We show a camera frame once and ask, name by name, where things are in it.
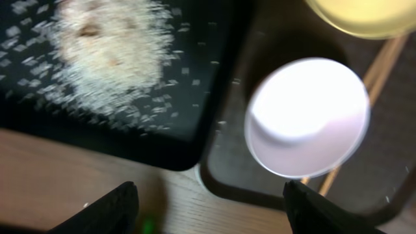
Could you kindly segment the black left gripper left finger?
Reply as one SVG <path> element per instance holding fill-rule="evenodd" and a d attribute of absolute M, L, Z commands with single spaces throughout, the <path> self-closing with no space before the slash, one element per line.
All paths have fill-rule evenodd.
<path fill-rule="evenodd" d="M 137 187 L 122 183 L 65 222 L 50 229 L 49 234 L 127 234 L 135 228 L 139 210 Z"/>

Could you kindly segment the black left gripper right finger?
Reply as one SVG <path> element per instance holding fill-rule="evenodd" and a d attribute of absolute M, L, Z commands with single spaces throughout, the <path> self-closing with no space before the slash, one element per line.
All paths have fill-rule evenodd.
<path fill-rule="evenodd" d="M 285 184 L 283 199 L 294 234 L 384 234 L 299 181 Z"/>

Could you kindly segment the pink white bowl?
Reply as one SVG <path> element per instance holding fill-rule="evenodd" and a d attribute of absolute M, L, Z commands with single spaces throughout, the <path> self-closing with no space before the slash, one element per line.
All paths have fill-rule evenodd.
<path fill-rule="evenodd" d="M 365 85 L 349 67 L 328 58 L 295 60 L 253 91 L 244 119 L 246 145 L 273 174 L 317 177 L 357 150 L 370 111 Z"/>

